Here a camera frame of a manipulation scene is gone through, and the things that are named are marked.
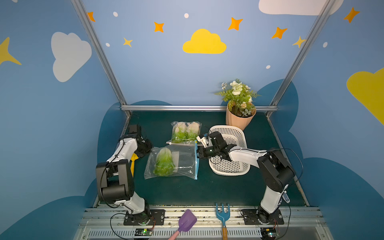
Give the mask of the pink-dotted bag of cabbages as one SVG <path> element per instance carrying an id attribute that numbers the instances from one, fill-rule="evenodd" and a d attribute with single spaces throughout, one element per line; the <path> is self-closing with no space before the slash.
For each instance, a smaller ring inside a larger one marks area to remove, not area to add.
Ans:
<path id="1" fill-rule="evenodd" d="M 197 137 L 201 134 L 202 124 L 200 122 L 178 122 L 174 121 L 172 125 L 172 136 L 168 144 L 194 144 Z"/>

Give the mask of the green chinese cabbage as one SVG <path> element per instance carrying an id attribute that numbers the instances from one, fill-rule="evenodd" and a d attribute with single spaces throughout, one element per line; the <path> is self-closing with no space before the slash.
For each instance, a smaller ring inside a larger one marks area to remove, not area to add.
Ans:
<path id="1" fill-rule="evenodd" d="M 170 149 L 161 148 L 156 157 L 154 174 L 159 177 L 167 177 L 173 173 L 175 164 Z"/>

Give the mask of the clear zip-top bag blue seal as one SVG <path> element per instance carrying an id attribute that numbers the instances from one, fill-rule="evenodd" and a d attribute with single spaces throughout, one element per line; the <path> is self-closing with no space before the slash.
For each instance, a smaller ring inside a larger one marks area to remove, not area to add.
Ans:
<path id="1" fill-rule="evenodd" d="M 167 177 L 185 176 L 190 179 L 197 180 L 199 164 L 200 164 L 200 160 L 197 156 L 197 150 L 198 150 L 197 144 L 191 144 L 191 145 L 171 144 L 165 147 L 171 150 L 173 162 L 175 164 L 175 169 L 173 173 Z M 146 169 L 144 172 L 144 178 L 146 180 L 159 177 L 154 174 L 154 169 L 155 169 L 156 157 L 160 149 L 161 148 L 157 148 L 157 147 L 154 147 L 151 149 L 151 152 L 149 154 L 149 158 L 147 161 Z"/>

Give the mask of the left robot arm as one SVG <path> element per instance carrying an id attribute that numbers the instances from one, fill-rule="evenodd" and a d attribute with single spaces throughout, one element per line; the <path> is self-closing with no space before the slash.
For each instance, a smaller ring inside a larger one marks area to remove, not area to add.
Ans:
<path id="1" fill-rule="evenodd" d="M 150 153 L 153 145 L 142 136 L 139 125 L 128 126 L 113 155 L 96 166 L 98 198 L 110 208 L 123 207 L 129 224 L 147 225 L 151 221 L 148 202 L 135 192 L 134 166 Z"/>

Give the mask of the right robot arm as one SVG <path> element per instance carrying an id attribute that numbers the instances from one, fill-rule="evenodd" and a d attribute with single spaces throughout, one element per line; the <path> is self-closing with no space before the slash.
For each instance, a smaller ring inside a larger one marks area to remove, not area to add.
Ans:
<path id="1" fill-rule="evenodd" d="M 279 149 L 261 151 L 227 144 L 219 132 L 207 137 L 197 136 L 197 141 L 203 144 L 198 149 L 200 158 L 220 157 L 229 162 L 242 162 L 259 168 L 267 187 L 256 213 L 257 219 L 262 225 L 278 219 L 282 201 L 290 202 L 287 189 L 296 176 L 292 165 Z"/>

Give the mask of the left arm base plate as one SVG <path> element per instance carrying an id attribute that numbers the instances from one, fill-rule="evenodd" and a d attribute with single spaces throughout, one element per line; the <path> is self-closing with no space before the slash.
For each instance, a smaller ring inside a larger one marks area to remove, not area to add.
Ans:
<path id="1" fill-rule="evenodd" d="M 163 226 L 165 221 L 164 209 L 144 211 L 141 214 L 131 215 L 126 212 L 124 217 L 124 226 Z"/>

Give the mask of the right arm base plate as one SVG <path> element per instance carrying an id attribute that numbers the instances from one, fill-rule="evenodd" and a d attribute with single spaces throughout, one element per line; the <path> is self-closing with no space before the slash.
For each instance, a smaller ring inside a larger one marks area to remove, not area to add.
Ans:
<path id="1" fill-rule="evenodd" d="M 245 225 L 284 225 L 282 213 L 277 209 L 272 214 L 263 209 L 242 209 L 241 216 Z"/>

